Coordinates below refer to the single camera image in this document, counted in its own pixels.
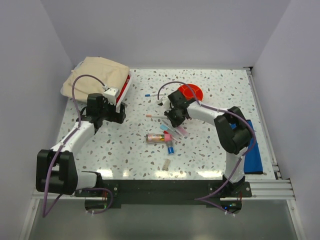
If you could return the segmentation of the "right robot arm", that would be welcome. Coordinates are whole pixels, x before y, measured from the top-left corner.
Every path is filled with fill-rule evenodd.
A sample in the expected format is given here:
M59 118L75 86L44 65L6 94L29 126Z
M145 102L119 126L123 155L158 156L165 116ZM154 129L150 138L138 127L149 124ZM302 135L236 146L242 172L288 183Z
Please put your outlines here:
M257 142L255 132L240 108L209 106L196 98L187 99L179 90L159 99L158 104L164 106L164 115L174 128L189 119L215 127L219 143L226 152L222 189L227 196L235 196L245 180L245 157Z

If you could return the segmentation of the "purple highlighter pen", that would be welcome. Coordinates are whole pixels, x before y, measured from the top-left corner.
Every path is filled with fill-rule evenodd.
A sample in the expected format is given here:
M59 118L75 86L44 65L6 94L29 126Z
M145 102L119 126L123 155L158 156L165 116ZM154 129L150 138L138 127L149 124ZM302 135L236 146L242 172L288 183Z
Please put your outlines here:
M175 129L184 137L188 137L190 135L182 126L178 126Z

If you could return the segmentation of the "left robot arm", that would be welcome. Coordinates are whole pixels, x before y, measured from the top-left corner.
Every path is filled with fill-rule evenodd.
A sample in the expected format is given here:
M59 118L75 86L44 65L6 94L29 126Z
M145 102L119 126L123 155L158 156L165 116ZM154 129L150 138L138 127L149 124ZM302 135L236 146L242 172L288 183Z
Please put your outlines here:
M35 188L39 192L71 195L86 189L92 196L104 190L102 176L94 171L78 171L76 156L103 125L103 122L122 124L126 105L109 103L101 93L91 93L87 104L79 111L71 131L55 146L37 154Z

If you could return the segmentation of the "peach tip white marker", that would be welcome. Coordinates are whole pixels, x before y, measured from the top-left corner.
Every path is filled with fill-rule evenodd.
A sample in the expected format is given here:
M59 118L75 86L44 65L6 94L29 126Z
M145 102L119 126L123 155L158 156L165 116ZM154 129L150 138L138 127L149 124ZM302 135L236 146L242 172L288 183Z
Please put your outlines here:
M166 116L163 116L163 115L146 114L145 116L146 116L147 118L167 119L167 117L166 117Z

